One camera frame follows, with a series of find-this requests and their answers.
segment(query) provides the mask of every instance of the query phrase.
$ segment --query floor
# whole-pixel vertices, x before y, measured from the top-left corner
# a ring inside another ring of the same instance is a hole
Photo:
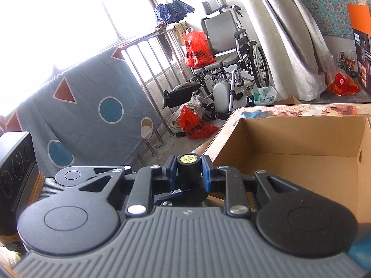
[[[345,96],[337,96],[333,93],[329,92],[323,92],[320,95],[320,98],[312,100],[312,101],[302,101],[302,103],[305,104],[321,104],[321,103],[368,103],[371,102],[371,95],[368,95],[365,90],[359,86],[360,91],[353,95],[345,95]],[[246,99],[241,99],[240,101],[234,102],[234,108],[243,107],[246,103]],[[213,125],[217,125],[219,127],[222,127],[225,121],[223,120],[214,120],[209,123]],[[163,147],[160,147],[157,145],[155,150],[157,151],[156,156],[151,156],[151,153],[149,150],[145,150],[144,153],[142,153],[142,157],[146,162],[148,162],[149,165],[162,165],[166,162],[168,157],[170,155],[180,155],[182,153],[188,153],[197,148],[202,143],[206,142],[207,139],[188,139],[186,137],[184,138],[177,138],[175,136],[170,137],[168,133],[166,133],[163,136],[164,140],[166,141],[166,145]],[[142,167],[142,164],[136,160],[133,163],[134,170],[138,170]]]

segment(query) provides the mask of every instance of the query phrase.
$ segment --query white curtain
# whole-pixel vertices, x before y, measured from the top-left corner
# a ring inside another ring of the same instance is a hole
[[[300,0],[242,0],[263,47],[276,90],[311,101],[326,89],[321,59],[330,52]]]

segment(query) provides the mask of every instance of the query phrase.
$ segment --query blue checkered cloth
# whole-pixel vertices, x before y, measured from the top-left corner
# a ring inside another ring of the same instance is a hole
[[[187,13],[194,12],[194,8],[180,0],[173,0],[168,4],[159,4],[155,8],[157,25],[161,22],[167,24],[178,23],[183,20]]]

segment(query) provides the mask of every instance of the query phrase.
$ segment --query yellow sticker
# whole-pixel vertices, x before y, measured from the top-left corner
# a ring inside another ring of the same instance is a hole
[[[183,163],[193,163],[197,161],[197,157],[195,155],[184,155],[180,157],[180,161]]]

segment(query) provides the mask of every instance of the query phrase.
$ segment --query product box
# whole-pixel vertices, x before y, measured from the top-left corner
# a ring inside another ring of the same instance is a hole
[[[365,5],[347,4],[351,26],[353,28],[359,83],[371,93],[371,16]]]
[[[347,207],[371,230],[371,122],[366,116],[241,118],[205,151],[215,166],[258,169]]]

